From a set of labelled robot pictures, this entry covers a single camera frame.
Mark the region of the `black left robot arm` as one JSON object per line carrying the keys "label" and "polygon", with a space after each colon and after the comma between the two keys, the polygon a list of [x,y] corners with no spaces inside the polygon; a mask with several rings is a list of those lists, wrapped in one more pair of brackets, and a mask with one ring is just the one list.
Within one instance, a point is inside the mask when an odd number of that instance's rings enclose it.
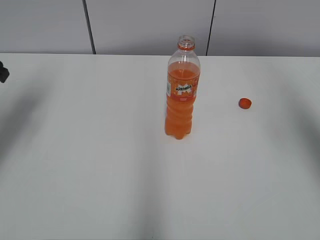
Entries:
{"label": "black left robot arm", "polygon": [[3,63],[0,61],[0,82],[5,83],[9,75],[9,70],[6,67],[4,67]]}

